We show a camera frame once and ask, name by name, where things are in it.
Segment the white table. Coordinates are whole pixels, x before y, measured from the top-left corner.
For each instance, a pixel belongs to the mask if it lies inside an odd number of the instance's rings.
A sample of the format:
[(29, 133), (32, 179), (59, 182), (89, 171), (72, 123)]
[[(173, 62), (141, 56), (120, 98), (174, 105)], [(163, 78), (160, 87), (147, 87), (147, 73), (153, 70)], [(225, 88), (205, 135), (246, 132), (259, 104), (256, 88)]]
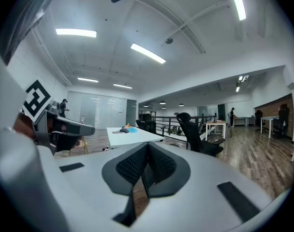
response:
[(125, 145), (132, 145), (144, 142), (159, 142), (164, 139), (163, 136), (159, 136), (157, 134), (153, 134), (139, 128), (136, 128), (136, 133), (112, 133), (113, 131), (119, 131), (120, 129), (121, 128), (107, 128), (109, 149), (115, 149)]

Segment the person's left hand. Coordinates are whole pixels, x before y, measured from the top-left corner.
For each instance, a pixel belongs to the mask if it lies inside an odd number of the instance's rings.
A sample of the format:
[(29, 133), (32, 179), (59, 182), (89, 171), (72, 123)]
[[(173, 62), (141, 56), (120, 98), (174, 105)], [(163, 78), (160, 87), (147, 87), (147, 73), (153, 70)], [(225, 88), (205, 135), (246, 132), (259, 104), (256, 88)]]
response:
[(63, 133), (52, 133), (50, 143), (55, 147), (54, 152), (70, 151), (80, 145), (81, 136), (69, 136)]

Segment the grey door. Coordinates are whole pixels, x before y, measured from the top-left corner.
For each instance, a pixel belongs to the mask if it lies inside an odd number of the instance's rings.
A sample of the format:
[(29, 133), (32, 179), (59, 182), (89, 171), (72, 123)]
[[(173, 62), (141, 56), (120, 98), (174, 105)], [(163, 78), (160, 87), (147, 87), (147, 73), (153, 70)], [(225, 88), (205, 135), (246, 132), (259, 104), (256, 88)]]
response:
[(136, 126), (137, 101), (128, 99), (126, 102), (126, 125)]

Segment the frosted glass partition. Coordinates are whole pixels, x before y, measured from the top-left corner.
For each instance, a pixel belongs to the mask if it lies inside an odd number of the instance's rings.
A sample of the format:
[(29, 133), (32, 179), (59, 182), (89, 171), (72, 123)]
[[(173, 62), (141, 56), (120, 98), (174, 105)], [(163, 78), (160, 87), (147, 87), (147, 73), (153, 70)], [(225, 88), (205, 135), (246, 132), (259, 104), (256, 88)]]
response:
[[(125, 125), (127, 99), (69, 91), (67, 100), (66, 118), (70, 120), (81, 123), (84, 116), (86, 125), (99, 130)], [(122, 113), (118, 112), (119, 106), (123, 107)]]

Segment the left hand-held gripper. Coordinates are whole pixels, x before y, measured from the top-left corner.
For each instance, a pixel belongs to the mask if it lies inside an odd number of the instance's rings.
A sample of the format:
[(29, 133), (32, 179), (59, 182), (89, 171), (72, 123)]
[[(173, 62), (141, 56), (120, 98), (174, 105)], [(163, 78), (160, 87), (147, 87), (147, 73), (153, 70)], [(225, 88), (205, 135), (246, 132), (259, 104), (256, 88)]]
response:
[[(39, 80), (32, 82), (26, 89), (21, 88), (6, 70), (0, 56), (0, 132), (13, 127), (20, 109), (36, 121), (52, 100), (53, 97)], [(63, 134), (82, 137), (95, 133), (93, 126), (57, 116), (48, 110), (45, 110), (45, 114), (49, 136)]]

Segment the person's left forearm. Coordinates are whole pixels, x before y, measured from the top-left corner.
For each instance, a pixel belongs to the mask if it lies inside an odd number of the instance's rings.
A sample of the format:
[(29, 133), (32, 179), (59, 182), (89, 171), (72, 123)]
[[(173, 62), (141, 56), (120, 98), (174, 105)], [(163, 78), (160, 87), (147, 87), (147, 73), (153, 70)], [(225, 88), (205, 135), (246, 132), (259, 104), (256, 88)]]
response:
[(17, 116), (13, 129), (16, 132), (22, 133), (31, 139), (35, 138), (32, 120), (22, 113), (19, 113)]

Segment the black metal railing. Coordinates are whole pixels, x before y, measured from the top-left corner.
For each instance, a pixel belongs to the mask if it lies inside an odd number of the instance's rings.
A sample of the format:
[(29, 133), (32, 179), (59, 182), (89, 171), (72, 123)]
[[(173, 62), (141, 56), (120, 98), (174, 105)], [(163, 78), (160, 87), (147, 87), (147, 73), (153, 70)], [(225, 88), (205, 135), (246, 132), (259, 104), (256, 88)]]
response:
[[(181, 125), (176, 116), (152, 116), (156, 122), (157, 133), (164, 132), (164, 135), (180, 135), (185, 136)], [(214, 122), (215, 116), (191, 116), (190, 122), (193, 122), (198, 127), (199, 135), (206, 132), (206, 123)]]

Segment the wooden top table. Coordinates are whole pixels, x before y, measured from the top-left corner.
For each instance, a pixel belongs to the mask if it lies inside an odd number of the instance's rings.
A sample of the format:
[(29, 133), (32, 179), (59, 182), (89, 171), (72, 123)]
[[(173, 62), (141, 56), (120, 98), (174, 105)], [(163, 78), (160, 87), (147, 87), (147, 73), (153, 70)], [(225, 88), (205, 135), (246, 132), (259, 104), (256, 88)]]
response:
[(215, 122), (207, 122), (206, 123), (206, 132), (205, 132), (205, 140), (208, 140), (208, 136), (213, 131), (215, 134), (217, 133), (217, 127), (222, 126), (222, 137), (226, 138), (226, 122), (225, 121), (215, 121)]

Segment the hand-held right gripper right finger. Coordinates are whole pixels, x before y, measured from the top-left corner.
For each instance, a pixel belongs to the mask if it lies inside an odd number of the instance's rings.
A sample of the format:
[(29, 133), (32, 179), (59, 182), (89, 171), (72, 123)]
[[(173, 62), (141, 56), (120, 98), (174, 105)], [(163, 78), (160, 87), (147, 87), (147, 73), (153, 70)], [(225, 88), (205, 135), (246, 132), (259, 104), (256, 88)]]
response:
[[(275, 200), (255, 182), (217, 158), (160, 144), (184, 158), (191, 169), (187, 183), (173, 196), (151, 199), (141, 215), (141, 232), (252, 232), (267, 222), (289, 191)], [(242, 222), (218, 185), (231, 182), (260, 212)]]

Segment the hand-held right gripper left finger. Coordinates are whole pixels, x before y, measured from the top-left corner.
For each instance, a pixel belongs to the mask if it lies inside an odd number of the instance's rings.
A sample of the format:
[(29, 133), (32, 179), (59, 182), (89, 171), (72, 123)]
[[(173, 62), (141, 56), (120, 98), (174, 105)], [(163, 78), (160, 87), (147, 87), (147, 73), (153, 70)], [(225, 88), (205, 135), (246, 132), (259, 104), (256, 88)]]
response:
[(67, 232), (149, 232), (135, 219), (133, 187), (116, 166), (123, 160), (141, 176), (147, 143), (107, 152), (54, 160), (54, 195), (67, 221)]

